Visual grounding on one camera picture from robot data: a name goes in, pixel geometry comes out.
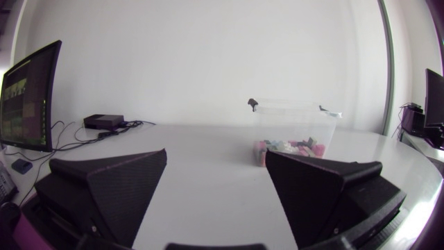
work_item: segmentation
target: black device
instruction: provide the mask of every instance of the black device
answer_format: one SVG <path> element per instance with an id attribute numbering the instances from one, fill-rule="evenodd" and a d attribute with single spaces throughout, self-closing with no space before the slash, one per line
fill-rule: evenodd
<path id="1" fill-rule="evenodd" d="M 444 150 L 444 77 L 430 69 L 426 73 L 425 140 Z"/>
<path id="2" fill-rule="evenodd" d="M 13 170 L 19 172 L 20 174 L 25 174 L 33 167 L 33 164 L 29 161 L 17 159 L 15 162 L 12 163 L 11 167 Z"/>
<path id="3" fill-rule="evenodd" d="M 123 115 L 91 115 L 83 119 L 85 128 L 115 131 L 123 122 Z"/>
<path id="4" fill-rule="evenodd" d="M 380 162 L 268 151 L 266 167 L 299 249 L 359 248 L 397 215 L 406 197 L 380 176 Z"/>
<path id="5" fill-rule="evenodd" d="M 410 135 L 424 137 L 425 115 L 418 104 L 411 103 L 404 107 L 401 127 Z"/>
<path id="6" fill-rule="evenodd" d="M 10 201 L 19 190 L 3 164 L 0 163 L 0 205 Z"/>
<path id="7" fill-rule="evenodd" d="M 51 96 L 61 41 L 39 49 L 3 75 L 0 142 L 52 151 Z"/>
<path id="8" fill-rule="evenodd" d="M 167 165 L 163 149 L 97 160 L 52 159 L 51 174 L 35 184 L 22 208 L 55 249 L 75 249 L 83 238 L 133 245 Z"/>

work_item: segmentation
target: small black box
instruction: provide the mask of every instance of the small black box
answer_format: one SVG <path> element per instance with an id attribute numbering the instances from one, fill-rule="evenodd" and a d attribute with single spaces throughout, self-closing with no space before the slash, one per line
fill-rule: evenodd
<path id="1" fill-rule="evenodd" d="M 123 115 L 92 115 L 83 119 L 85 128 L 115 131 L 123 122 Z"/>

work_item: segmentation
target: keyboard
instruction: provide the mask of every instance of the keyboard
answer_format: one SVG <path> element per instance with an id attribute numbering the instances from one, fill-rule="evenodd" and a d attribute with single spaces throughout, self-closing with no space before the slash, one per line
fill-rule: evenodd
<path id="1" fill-rule="evenodd" d="M 12 181 L 10 174 L 0 162 L 0 206 L 5 202 L 10 201 L 18 192 L 19 190 Z"/>

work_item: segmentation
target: black cable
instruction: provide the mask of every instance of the black cable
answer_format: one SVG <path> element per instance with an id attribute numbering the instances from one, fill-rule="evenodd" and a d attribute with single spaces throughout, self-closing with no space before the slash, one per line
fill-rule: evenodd
<path id="1" fill-rule="evenodd" d="M 39 165 L 39 169 L 37 170 L 37 176 L 35 177 L 35 180 L 34 180 L 34 184 L 31 186 L 31 188 L 29 189 L 29 191 L 26 193 L 25 197 L 23 197 L 22 201 L 20 201 L 19 206 L 22 206 L 23 201 L 24 201 L 24 200 L 27 198 L 27 196 L 31 193 L 31 191 L 32 191 L 33 188 L 34 188 L 34 185 L 37 183 L 37 180 L 38 180 L 39 175 L 40 175 L 40 169 L 42 168 L 42 165 L 43 165 L 45 162 L 47 162 L 49 159 L 51 159 L 51 157 L 53 157 L 55 154 L 56 154 L 56 153 L 53 152 L 53 153 L 50 153 L 49 155 L 46 155 L 46 156 L 49 156 L 49 157 L 48 157 L 46 160 L 44 160 L 42 163 L 40 163 L 40 165 Z"/>
<path id="2" fill-rule="evenodd" d="M 141 123 L 147 123 L 147 124 L 152 124 L 152 125 L 157 125 L 154 122 L 148 122 L 148 121 L 141 121 L 141 120 L 136 120 L 134 122 L 141 122 Z"/>
<path id="3" fill-rule="evenodd" d="M 20 153 L 20 152 L 15 152 L 15 153 L 5 153 L 5 155 L 7 155 L 7 156 L 14 156 L 14 155 L 16 155 L 16 154 L 19 154 L 19 155 L 23 156 L 23 158 L 29 160 L 30 162 L 33 162 L 33 161 L 36 161 L 36 160 L 43 159 L 43 158 L 49 156 L 49 155 L 52 154 L 52 153 L 48 153 L 47 155 L 42 156 L 42 157 L 39 157 L 39 158 L 37 158 L 37 159 L 30 159 L 30 158 L 26 157 L 24 154 L 22 154 L 22 153 Z"/>
<path id="4" fill-rule="evenodd" d="M 57 137 L 57 145 L 55 146 L 56 149 L 58 148 L 58 145 L 59 145 L 59 143 L 60 143 L 60 136 L 63 134 L 63 131 L 65 131 L 65 129 L 67 129 L 67 127 L 68 127 L 69 125 L 74 124 L 74 123 L 75 123 L 75 122 L 70 122 L 70 123 L 68 123 L 68 125 L 66 125 L 66 126 L 62 129 L 62 131 L 58 134 L 58 137 Z"/>
<path id="5" fill-rule="evenodd" d="M 74 139 L 76 139 L 76 141 L 78 141 L 78 142 L 88 142 L 88 141 L 90 141 L 90 140 L 80 140 L 80 139 L 77 138 L 77 132 L 79 132 L 79 130 L 82 129 L 82 128 L 83 127 L 81 126 L 80 128 L 78 128 L 76 130 L 76 132 L 74 133 Z"/>
<path id="6" fill-rule="evenodd" d="M 74 122 L 71 122 L 71 123 L 69 123 L 68 125 L 64 126 L 63 129 L 62 129 L 62 131 L 58 134 L 57 145 L 55 146 L 56 148 L 58 147 L 58 145 L 59 145 L 59 143 L 60 143 L 60 136 L 62 135 L 63 131 L 65 131 L 65 129 L 66 129 L 69 125 L 71 125 L 71 124 L 73 124 L 73 123 L 74 123 Z M 30 158 L 28 158 L 27 156 L 25 156 L 24 154 L 22 154 L 22 153 L 20 153 L 20 152 L 15 152 L 15 153 L 5 153 L 5 155 L 7 155 L 7 156 L 14 156 L 14 155 L 19 154 L 19 155 L 23 156 L 23 158 L 27 159 L 28 161 L 30 161 L 30 162 L 34 162 L 34 161 L 36 161 L 36 160 L 41 160 L 41 159 L 43 159 L 43 158 L 46 158 L 47 156 L 51 155 L 52 153 L 53 153 L 53 152 L 48 153 L 47 155 L 45 155 L 45 156 L 41 156 L 41 157 L 36 158 L 36 159 L 30 159 Z"/>
<path id="7" fill-rule="evenodd" d="M 68 125 L 64 126 L 63 129 L 62 129 L 62 131 L 58 134 L 58 137 L 57 137 L 57 145 L 55 146 L 56 148 L 58 147 L 58 145 L 59 145 L 59 143 L 60 143 L 60 136 L 63 134 L 63 131 L 65 131 L 65 129 L 67 129 L 67 127 L 68 127 L 69 125 L 71 125 L 71 124 L 74 124 L 74 122 L 70 122 L 70 123 L 68 123 Z M 26 156 L 24 156 L 22 153 L 20 153 L 20 152 L 18 152 L 18 153 L 21 154 L 21 155 L 22 155 L 23 157 L 25 157 L 26 159 L 29 159 L 29 158 L 27 158 Z M 45 156 L 42 156 L 42 157 L 40 157 L 40 158 L 38 158 L 38 159 L 35 159 L 35 160 L 39 160 L 39 159 L 43 159 L 43 158 L 49 156 L 46 160 L 44 160 L 42 163 L 40 163 L 40 165 L 39 165 L 39 169 L 37 170 L 37 175 L 36 175 L 35 180 L 34 180 L 34 184 L 31 186 L 31 188 L 29 189 L 28 193 L 26 193 L 25 197 L 23 197 L 22 201 L 20 201 L 20 205 L 19 205 L 19 206 L 22 205 L 23 201 L 24 201 L 24 200 L 27 198 L 27 196 L 31 193 L 31 191 L 32 191 L 33 188 L 34 188 L 34 185 L 37 183 L 37 180 L 38 180 L 39 175 L 40 175 L 40 169 L 42 168 L 42 165 L 43 165 L 45 162 L 47 162 L 49 159 L 51 159 L 56 153 L 57 153 L 57 151 L 53 151 L 53 152 L 51 152 L 51 153 L 49 153 L 49 154 L 47 154 L 47 155 L 45 155 Z"/>
<path id="8" fill-rule="evenodd" d="M 57 122 L 51 127 L 51 129 L 53 129 L 53 128 L 54 128 L 57 124 L 59 124 L 59 123 L 63 124 L 63 126 L 65 125 L 64 122 L 62 122 L 62 121 L 57 121 Z"/>

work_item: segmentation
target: pink block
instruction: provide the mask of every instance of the pink block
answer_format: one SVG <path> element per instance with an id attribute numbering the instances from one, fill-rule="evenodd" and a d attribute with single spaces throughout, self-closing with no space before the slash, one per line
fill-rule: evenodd
<path id="1" fill-rule="evenodd" d="M 260 149 L 266 149 L 266 143 L 264 141 L 259 142 L 259 148 Z"/>
<path id="2" fill-rule="evenodd" d="M 314 145 L 311 150 L 314 152 L 317 156 L 323 156 L 325 153 L 325 145 L 324 144 L 316 144 Z"/>
<path id="3" fill-rule="evenodd" d="M 262 152 L 261 154 L 261 166 L 265 167 L 265 154 L 266 152 Z"/>
<path id="4" fill-rule="evenodd" d="M 309 154 L 304 150 L 299 150 L 299 153 L 303 156 L 308 156 Z"/>

